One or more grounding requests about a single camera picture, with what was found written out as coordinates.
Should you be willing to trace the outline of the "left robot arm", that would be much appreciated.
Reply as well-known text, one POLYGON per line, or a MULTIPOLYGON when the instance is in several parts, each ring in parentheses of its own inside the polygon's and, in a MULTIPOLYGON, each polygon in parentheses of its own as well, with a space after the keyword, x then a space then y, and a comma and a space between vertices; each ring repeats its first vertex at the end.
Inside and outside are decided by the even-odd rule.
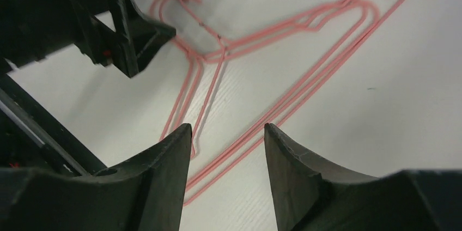
POLYGON ((134 0, 1 0, 2 165, 31 166, 32 154, 55 172, 93 175, 105 165, 11 77, 21 68, 75 45, 96 65, 132 78, 144 71, 173 27, 141 12, 134 0))

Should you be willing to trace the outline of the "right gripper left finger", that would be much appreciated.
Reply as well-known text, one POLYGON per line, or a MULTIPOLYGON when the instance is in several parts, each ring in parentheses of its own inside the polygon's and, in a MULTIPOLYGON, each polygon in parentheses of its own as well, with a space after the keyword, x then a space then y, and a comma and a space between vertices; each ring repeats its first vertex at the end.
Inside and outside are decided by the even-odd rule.
POLYGON ((96 175, 1 169, 1 230, 178 230, 192 147, 182 124, 96 175))

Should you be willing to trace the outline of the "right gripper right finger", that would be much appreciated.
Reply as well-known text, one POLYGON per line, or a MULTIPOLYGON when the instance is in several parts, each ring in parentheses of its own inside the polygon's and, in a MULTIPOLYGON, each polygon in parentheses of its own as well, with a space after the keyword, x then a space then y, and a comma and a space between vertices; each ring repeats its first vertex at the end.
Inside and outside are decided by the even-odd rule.
POLYGON ((264 147, 278 230, 461 230, 461 170, 373 177, 298 144, 274 124, 264 147))

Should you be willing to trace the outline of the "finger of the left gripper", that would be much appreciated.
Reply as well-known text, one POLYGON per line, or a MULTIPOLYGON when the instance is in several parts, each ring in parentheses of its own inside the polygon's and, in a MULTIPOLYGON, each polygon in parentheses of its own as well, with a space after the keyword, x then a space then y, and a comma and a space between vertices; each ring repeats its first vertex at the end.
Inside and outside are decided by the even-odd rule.
POLYGON ((107 0, 115 27, 113 65, 132 78, 144 71, 176 29, 143 13, 135 0, 107 0))

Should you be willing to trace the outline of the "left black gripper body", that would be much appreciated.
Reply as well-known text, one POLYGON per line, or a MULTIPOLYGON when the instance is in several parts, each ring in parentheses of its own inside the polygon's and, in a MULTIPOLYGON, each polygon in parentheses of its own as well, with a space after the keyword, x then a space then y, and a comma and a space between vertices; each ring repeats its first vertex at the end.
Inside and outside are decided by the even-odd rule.
POLYGON ((115 33, 98 19, 109 10, 109 0, 1 0, 1 74, 70 45, 94 64, 115 64, 115 33))

